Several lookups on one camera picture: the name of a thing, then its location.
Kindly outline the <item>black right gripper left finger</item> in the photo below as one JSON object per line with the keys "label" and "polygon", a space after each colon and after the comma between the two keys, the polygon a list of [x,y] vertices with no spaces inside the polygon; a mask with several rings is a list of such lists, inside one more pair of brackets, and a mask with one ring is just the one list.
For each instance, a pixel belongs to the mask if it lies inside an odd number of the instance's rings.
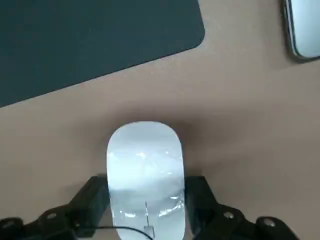
{"label": "black right gripper left finger", "polygon": [[92,176],[72,200],[24,223],[20,217],[0,220],[2,240],[78,240],[91,238],[110,205],[106,176]]}

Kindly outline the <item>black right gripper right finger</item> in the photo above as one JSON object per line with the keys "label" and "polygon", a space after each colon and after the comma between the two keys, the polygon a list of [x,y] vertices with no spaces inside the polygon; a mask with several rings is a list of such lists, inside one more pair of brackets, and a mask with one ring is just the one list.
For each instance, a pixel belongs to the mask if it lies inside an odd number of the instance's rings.
{"label": "black right gripper right finger", "polygon": [[194,240],[298,240],[282,220],[260,216],[254,222],[237,208],[219,203],[204,176],[184,180],[185,208]]}

